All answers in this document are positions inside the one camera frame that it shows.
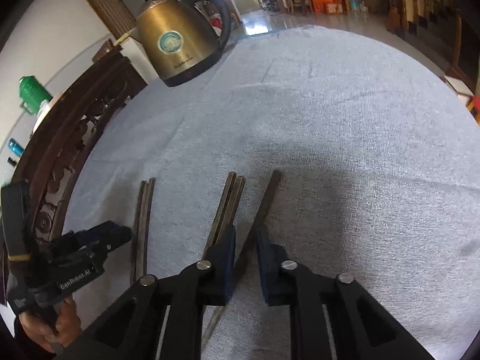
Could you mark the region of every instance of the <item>white wall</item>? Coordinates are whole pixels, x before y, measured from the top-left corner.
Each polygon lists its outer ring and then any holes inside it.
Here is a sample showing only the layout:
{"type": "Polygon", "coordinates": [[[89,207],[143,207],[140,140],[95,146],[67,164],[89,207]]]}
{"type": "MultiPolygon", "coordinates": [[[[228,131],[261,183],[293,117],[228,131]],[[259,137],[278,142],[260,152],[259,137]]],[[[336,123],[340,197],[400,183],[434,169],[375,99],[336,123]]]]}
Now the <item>white wall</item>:
{"type": "Polygon", "coordinates": [[[87,0],[35,0],[0,52],[0,143],[21,114],[18,83],[45,84],[81,51],[109,34],[87,0]]]}

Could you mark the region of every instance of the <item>black kettle handle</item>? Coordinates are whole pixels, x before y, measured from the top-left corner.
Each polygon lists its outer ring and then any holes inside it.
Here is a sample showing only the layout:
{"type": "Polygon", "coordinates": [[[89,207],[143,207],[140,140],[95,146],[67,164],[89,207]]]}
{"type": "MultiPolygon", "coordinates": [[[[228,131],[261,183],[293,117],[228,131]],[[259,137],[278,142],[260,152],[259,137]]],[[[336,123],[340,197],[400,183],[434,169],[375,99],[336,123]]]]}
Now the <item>black kettle handle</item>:
{"type": "Polygon", "coordinates": [[[222,18],[222,34],[220,35],[220,44],[218,49],[222,51],[227,44],[230,36],[230,28],[232,25],[232,18],[230,17],[230,10],[227,3],[224,0],[180,0],[192,7],[198,1],[208,1],[215,5],[220,12],[220,17],[222,18]]]}

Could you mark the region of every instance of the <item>kettle logo text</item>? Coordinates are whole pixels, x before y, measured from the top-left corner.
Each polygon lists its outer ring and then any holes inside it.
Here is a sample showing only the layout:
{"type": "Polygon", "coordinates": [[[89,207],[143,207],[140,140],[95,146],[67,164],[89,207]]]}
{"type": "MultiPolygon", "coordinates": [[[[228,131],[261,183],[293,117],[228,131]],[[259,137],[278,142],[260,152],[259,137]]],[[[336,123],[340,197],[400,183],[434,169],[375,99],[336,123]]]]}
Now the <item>kettle logo text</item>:
{"type": "Polygon", "coordinates": [[[183,46],[183,37],[176,31],[165,32],[157,40],[157,47],[165,54],[176,53],[183,46]]]}

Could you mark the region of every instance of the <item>tablecloth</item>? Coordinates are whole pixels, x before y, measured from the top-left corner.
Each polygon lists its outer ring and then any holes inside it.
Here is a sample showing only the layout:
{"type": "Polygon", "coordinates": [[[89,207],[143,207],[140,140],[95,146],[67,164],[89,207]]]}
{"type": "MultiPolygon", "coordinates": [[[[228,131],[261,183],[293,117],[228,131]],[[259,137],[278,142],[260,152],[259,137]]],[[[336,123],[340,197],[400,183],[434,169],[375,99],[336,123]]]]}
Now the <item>tablecloth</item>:
{"type": "MultiPolygon", "coordinates": [[[[148,272],[175,275],[200,259],[227,173],[246,177],[238,252],[279,168],[272,241],[315,273],[351,272],[436,359],[459,359],[480,322],[478,138],[447,86],[388,45],[322,27],[250,37],[112,119],[64,230],[133,225],[140,180],[155,177],[148,272]]],[[[84,326],[128,287],[129,258],[125,245],[75,294],[84,326]]],[[[289,331],[252,252],[202,357],[288,359],[289,331]]]]}

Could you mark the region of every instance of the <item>silver screw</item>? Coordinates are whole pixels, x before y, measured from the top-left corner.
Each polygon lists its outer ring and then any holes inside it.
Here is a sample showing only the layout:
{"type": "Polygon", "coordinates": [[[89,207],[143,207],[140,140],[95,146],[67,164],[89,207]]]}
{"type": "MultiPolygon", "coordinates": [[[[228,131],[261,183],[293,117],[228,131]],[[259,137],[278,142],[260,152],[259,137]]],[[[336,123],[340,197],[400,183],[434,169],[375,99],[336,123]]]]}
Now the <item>silver screw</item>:
{"type": "Polygon", "coordinates": [[[337,276],[337,278],[338,278],[339,282],[343,283],[343,284],[350,284],[350,283],[353,283],[353,281],[355,280],[353,275],[349,274],[349,273],[339,274],[337,276]]]}
{"type": "Polygon", "coordinates": [[[209,269],[211,266],[212,266],[212,263],[207,259],[200,260],[197,263],[197,269],[200,269],[201,271],[205,271],[209,269]]]}
{"type": "Polygon", "coordinates": [[[293,271],[295,268],[297,268],[297,266],[298,264],[295,261],[292,261],[291,259],[286,259],[285,261],[282,262],[282,268],[288,271],[293,271]]]}
{"type": "Polygon", "coordinates": [[[155,283],[155,276],[152,274],[146,274],[140,278],[140,284],[144,287],[151,286],[153,283],[155,283]]]}

